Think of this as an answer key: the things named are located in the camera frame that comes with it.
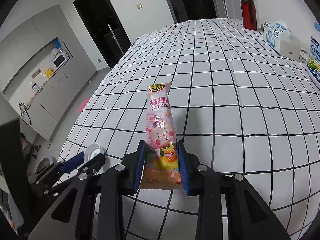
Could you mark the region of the white microwave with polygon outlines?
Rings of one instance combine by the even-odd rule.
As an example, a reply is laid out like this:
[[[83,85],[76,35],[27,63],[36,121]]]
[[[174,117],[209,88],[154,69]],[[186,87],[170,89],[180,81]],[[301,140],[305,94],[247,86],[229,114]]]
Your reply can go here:
[[[51,61],[53,70],[58,70],[61,66],[63,66],[70,57],[65,51],[59,53],[56,57],[54,57]]]

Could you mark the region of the white small box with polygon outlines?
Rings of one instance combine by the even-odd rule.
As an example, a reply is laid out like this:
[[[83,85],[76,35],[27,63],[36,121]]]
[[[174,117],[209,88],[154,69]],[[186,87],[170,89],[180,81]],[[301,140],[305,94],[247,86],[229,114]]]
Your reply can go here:
[[[300,58],[300,39],[291,33],[282,33],[279,38],[279,54],[298,61]]]

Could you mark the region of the pink plastic stool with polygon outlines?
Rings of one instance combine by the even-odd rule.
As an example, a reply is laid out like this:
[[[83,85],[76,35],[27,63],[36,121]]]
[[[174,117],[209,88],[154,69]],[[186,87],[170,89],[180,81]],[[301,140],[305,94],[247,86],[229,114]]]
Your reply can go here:
[[[84,108],[86,107],[86,105],[88,104],[88,102],[90,101],[90,98],[86,98],[82,103],[81,105],[79,106],[78,108],[78,112],[81,113]]]

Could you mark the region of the milk powder tub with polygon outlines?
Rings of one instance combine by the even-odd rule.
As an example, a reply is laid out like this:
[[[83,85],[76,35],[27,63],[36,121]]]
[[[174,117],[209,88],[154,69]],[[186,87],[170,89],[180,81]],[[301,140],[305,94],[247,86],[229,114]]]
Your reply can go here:
[[[307,62],[309,75],[314,84],[320,89],[320,26],[314,23],[314,31],[310,39],[309,59]]]

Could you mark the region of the broom with dustpan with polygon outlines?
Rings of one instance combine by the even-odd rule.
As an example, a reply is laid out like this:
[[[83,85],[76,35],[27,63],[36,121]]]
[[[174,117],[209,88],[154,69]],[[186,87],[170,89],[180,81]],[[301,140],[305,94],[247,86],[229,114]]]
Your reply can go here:
[[[120,50],[121,54],[122,54],[122,55],[124,55],[124,51],[123,51],[123,49],[122,49],[122,47],[121,47],[121,45],[120,45],[120,43],[119,43],[119,41],[118,41],[118,39],[117,39],[117,37],[116,37],[115,33],[114,33],[114,31],[112,30],[112,28],[111,28],[110,24],[108,24],[108,28],[110,29],[111,34],[112,34],[112,38],[115,40],[115,42],[116,42],[116,44],[117,44],[117,46],[118,46],[118,48],[119,48],[119,50]]]

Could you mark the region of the yellow box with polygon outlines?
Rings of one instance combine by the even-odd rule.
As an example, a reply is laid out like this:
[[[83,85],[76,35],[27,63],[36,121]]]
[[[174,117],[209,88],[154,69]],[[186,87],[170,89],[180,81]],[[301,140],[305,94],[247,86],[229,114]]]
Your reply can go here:
[[[48,68],[45,72],[46,77],[51,78],[54,75],[54,72],[51,68]]]

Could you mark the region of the white checkered tablecloth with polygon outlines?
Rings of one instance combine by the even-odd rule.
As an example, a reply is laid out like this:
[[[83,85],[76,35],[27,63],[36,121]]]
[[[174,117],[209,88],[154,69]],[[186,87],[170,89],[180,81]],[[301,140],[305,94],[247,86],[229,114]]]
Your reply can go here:
[[[106,168],[145,138],[147,87],[171,83],[178,139],[200,162],[254,186],[292,239],[319,211],[319,89],[239,20],[196,20],[141,36],[104,77],[59,154],[97,142]]]

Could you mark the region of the wall light switch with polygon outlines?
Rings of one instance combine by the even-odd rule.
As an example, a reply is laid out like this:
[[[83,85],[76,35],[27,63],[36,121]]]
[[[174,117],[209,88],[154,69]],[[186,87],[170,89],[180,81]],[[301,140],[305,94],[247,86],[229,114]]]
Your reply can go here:
[[[142,6],[141,3],[139,3],[139,4],[136,5],[136,7],[137,7],[137,9],[142,9],[143,6]]]

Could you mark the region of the red thermos bottle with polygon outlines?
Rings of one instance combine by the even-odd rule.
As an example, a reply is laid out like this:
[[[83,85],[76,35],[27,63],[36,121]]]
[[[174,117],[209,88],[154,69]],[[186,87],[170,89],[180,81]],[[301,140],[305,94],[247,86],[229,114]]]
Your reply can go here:
[[[257,30],[257,15],[253,0],[240,0],[242,20],[245,29]]]

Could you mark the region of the white plastic lid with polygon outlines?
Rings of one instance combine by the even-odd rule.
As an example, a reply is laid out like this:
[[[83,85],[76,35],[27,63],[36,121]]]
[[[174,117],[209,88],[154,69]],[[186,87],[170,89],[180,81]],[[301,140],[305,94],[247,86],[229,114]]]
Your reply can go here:
[[[87,163],[98,154],[104,154],[105,150],[98,143],[91,143],[84,151],[84,162]]]

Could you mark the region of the pink snack wrapper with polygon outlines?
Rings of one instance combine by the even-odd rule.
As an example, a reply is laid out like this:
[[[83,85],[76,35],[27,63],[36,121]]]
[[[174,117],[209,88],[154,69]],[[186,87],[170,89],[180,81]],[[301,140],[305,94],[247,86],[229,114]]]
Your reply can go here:
[[[182,185],[177,138],[169,102],[171,83],[148,86],[146,159],[141,189],[174,190]]]

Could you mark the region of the grey cabinet counter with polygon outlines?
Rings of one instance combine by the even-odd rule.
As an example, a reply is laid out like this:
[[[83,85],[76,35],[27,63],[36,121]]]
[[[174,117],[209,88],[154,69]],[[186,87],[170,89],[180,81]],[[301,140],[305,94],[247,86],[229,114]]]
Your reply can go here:
[[[65,111],[96,71],[89,63],[67,62],[41,88],[22,119],[39,135],[51,140]]]

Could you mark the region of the grey perforated laundry basket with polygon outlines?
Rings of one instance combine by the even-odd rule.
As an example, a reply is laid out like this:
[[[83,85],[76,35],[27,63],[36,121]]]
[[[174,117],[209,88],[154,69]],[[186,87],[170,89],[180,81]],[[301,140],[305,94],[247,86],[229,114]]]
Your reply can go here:
[[[41,172],[43,169],[48,168],[50,165],[55,165],[56,164],[56,158],[53,156],[48,156],[48,157],[44,157],[40,163],[38,164],[37,168],[36,168],[36,172],[35,173],[39,173]]]

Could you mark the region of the tissue pack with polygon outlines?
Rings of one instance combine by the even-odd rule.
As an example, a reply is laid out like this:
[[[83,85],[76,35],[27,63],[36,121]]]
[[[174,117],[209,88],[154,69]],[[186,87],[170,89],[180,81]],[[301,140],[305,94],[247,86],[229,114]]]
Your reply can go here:
[[[290,37],[290,31],[284,21],[264,22],[264,39],[278,53],[280,53],[281,42]]]

